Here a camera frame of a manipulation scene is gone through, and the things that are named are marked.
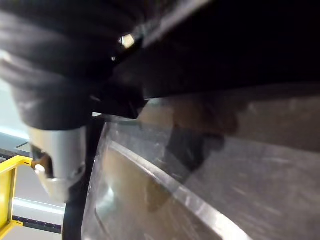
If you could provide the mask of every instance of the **curved metal edge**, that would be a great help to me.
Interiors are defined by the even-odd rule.
[[[239,226],[217,209],[206,203],[192,191],[180,184],[167,173],[156,167],[146,159],[126,147],[112,141],[110,148],[118,151],[141,169],[147,172],[156,181],[169,190],[172,196],[197,216],[206,226],[212,229],[224,240],[252,240]]]

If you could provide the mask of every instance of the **white wall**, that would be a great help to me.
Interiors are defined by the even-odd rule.
[[[10,88],[3,80],[0,80],[0,113],[0,133],[29,139],[27,128],[19,117]]]

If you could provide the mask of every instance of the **stainless steel surface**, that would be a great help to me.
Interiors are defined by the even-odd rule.
[[[199,196],[187,189],[185,186],[176,181],[173,177],[165,173],[163,170],[153,165],[143,157],[123,147],[122,145],[112,141],[109,148],[116,150],[124,155],[129,161],[135,163],[141,170],[151,176],[157,184],[162,185],[172,194],[172,197],[180,202],[193,215],[197,216],[207,227],[214,233],[217,233],[224,240],[251,240],[251,238],[234,222],[209,205]]]
[[[86,170],[86,127],[74,130],[48,131],[29,128],[30,142],[52,159],[53,178],[46,174],[43,165],[35,165],[44,188],[49,195],[67,202],[70,189],[78,183]]]
[[[165,184],[154,181],[156,174],[134,163],[143,159],[254,240],[318,240],[319,104],[317,84],[282,84],[154,99],[137,121],[109,123],[83,236],[158,240],[171,237],[163,222],[181,226],[185,217],[192,219],[186,225],[192,234],[208,233],[197,215],[174,203],[172,188],[159,187]],[[114,142],[133,152],[133,160],[112,148]],[[140,235],[133,229],[142,229]]]

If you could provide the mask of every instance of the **yellow railing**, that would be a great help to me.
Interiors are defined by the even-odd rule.
[[[31,166],[32,159],[15,156],[0,163],[0,240],[15,226],[23,226],[20,221],[12,220],[13,200],[15,197],[17,167]]]

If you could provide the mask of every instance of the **metal tool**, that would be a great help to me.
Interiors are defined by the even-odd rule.
[[[86,125],[93,106],[103,102],[99,92],[114,94],[108,78],[129,46],[123,36],[132,34],[130,46],[150,36],[145,41],[149,45],[208,2],[0,3],[0,76],[12,86],[20,116],[29,127],[33,168],[53,198],[68,202],[77,192],[74,186],[81,186]],[[114,94],[115,101],[107,98],[111,107],[103,111],[128,117],[120,111],[119,99],[129,98],[127,108],[136,112],[128,92]]]

